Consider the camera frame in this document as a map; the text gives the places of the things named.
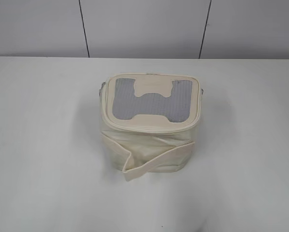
cream bag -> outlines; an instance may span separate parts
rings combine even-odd
[[[127,181],[175,172],[189,160],[202,89],[189,76],[125,73],[103,83],[101,136]]]

white table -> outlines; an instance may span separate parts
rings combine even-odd
[[[198,77],[196,155],[125,182],[102,153],[101,83]],[[289,60],[0,57],[0,232],[289,232]]]

mesh window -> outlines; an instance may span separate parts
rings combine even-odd
[[[159,93],[146,93],[135,96],[134,79],[116,80],[116,92],[112,113],[117,119],[130,120],[135,115],[163,115],[170,122],[184,122],[189,117],[191,104],[191,81],[172,81],[170,97]]]

handle strap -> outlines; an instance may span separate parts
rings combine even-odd
[[[175,147],[169,151],[166,151],[159,156],[156,156],[152,160],[148,161],[147,163],[136,167],[136,168],[131,168],[127,170],[128,166],[131,166],[134,163],[133,156],[130,154],[129,157],[127,158],[124,167],[123,167],[123,175],[127,181],[133,180],[135,178],[138,178],[150,170],[162,165],[166,161],[174,158],[178,158],[182,156],[183,154],[187,154],[189,152],[192,152],[193,150],[193,145],[195,142],[185,144],[182,146]]]
[[[135,162],[134,162],[134,157],[132,156],[131,152],[128,151],[127,149],[125,149],[124,147],[122,147],[116,141],[110,139],[109,137],[107,137],[105,135],[102,135],[102,137],[103,137],[103,141],[106,143],[106,145],[110,149],[112,149],[116,153],[122,155],[123,157],[127,158],[125,163],[124,163],[123,170],[122,170],[122,173],[123,173],[123,175],[127,181],[131,181],[133,179],[136,179],[136,178],[146,174],[150,170],[162,165],[163,163],[165,163],[168,160],[179,158],[185,154],[192,152],[194,144],[195,144],[195,142],[192,142],[189,144],[175,147],[173,149],[170,149],[170,150],[160,154],[159,156],[156,156],[155,158],[153,158],[152,160],[149,160],[145,164],[143,164],[139,167],[133,168]]]

